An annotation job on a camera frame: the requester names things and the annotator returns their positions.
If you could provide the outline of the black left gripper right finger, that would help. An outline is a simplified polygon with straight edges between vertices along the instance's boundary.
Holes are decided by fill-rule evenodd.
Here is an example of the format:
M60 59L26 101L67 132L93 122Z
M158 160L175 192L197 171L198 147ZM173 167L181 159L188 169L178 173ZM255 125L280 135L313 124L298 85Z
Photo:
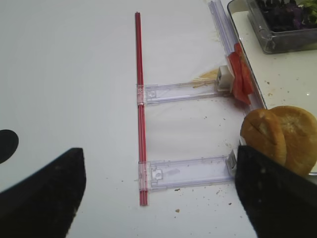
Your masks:
M250 146L239 146L235 187L259 238L315 238L317 186Z

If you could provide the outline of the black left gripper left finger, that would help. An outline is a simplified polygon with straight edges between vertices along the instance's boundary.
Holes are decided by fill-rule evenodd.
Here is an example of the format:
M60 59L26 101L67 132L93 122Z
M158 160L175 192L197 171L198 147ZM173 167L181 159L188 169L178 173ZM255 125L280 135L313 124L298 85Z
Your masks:
M0 194L2 238L64 238L86 188L84 151L71 148Z

